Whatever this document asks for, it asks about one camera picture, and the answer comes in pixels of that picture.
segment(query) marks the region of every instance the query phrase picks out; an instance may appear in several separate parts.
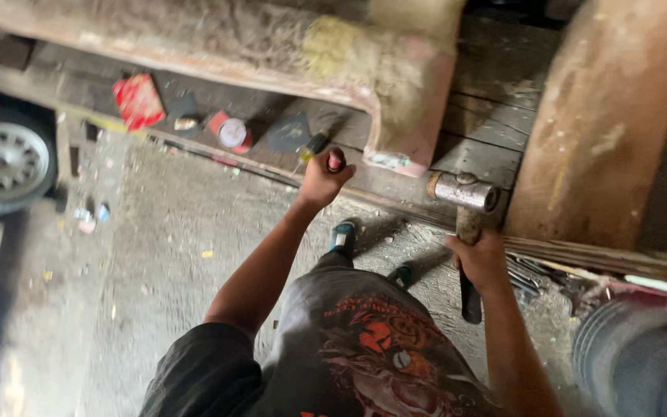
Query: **can lid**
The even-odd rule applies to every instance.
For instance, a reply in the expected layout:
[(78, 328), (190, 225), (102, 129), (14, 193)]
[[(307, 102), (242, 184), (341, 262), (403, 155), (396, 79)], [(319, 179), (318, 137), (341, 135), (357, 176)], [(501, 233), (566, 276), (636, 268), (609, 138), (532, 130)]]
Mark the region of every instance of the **can lid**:
[(246, 125), (240, 119), (228, 119), (220, 125), (218, 139), (225, 147), (236, 147), (246, 139)]

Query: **graphic print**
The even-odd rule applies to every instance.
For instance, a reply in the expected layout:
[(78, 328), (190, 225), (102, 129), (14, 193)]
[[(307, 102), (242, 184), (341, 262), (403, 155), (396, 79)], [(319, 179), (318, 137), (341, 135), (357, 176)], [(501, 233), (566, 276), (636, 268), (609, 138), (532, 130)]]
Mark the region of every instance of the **graphic print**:
[(375, 295), (349, 297), (323, 315), (336, 319), (322, 330), (319, 355), (365, 417), (493, 415), (464, 359), (419, 312)]

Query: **hand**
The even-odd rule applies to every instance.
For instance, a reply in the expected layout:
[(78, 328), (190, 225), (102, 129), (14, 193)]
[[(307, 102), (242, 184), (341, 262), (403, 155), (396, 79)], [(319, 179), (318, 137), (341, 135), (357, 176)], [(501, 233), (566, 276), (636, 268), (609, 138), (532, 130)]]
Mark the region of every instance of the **hand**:
[(298, 201), (310, 204), (317, 210), (322, 210), (331, 204), (341, 187), (357, 172), (357, 166), (347, 165), (344, 169), (332, 174), (328, 170), (328, 158), (331, 153), (329, 148), (314, 156), (305, 170), (305, 178), (302, 180)]
[(480, 241), (468, 246), (454, 235), (447, 235), (446, 245), (454, 252), (455, 266), (462, 264), (465, 275), (475, 285), (475, 289), (485, 298), (493, 294), (511, 292), (506, 270), (506, 251), (501, 235), (483, 230)]

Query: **concrete floor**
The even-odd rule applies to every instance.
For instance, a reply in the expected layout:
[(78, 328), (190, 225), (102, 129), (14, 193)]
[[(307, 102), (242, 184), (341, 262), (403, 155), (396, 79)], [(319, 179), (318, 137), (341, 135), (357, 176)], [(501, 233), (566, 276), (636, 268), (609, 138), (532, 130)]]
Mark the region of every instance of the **concrete floor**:
[[(296, 196), (295, 188), (122, 134), (100, 138), (86, 157), (81, 181), (69, 186), (66, 215), (43, 199), (6, 220), (0, 416), (136, 415), (166, 348), (200, 322)], [(88, 198), (111, 208), (89, 235), (71, 217)], [(423, 278), (411, 292), (487, 382), (484, 330), (460, 317), (459, 279), (445, 262), (443, 231), (338, 198), (310, 226), (291, 278), (325, 253), (330, 228), (347, 217), (365, 226), (355, 266), (387, 274), (416, 261)], [(577, 323), (565, 299), (549, 292), (525, 303), (523, 314), (566, 415), (593, 415), (573, 382)], [(275, 309), (256, 338), (260, 361), (277, 319)]]

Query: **foot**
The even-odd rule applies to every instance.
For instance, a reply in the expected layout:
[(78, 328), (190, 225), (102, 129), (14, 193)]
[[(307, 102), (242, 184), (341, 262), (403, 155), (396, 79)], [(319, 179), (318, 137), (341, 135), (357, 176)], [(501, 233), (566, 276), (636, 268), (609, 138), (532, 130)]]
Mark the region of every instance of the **foot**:
[(334, 226), (331, 229), (331, 239), (328, 244), (328, 250), (336, 250), (347, 257), (347, 259), (354, 258), (354, 244), (357, 241), (357, 225), (350, 220)]
[(409, 263), (401, 263), (397, 268), (388, 275), (388, 279), (392, 280), (397, 286), (403, 289), (409, 289), (416, 283), (413, 277), (413, 268)]

